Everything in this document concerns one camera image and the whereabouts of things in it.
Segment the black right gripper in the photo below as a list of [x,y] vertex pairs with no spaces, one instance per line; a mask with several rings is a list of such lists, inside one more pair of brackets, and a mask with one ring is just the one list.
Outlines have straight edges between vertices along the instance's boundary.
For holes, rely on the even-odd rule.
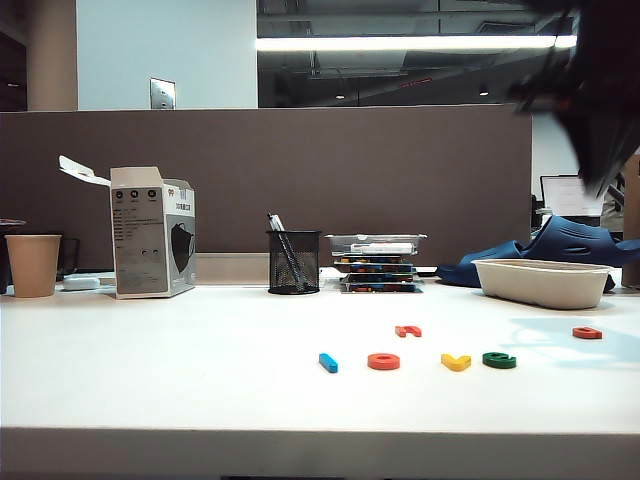
[[589,194],[603,194],[639,148],[637,52],[552,54],[535,74],[510,85],[507,98],[523,110],[556,111]]

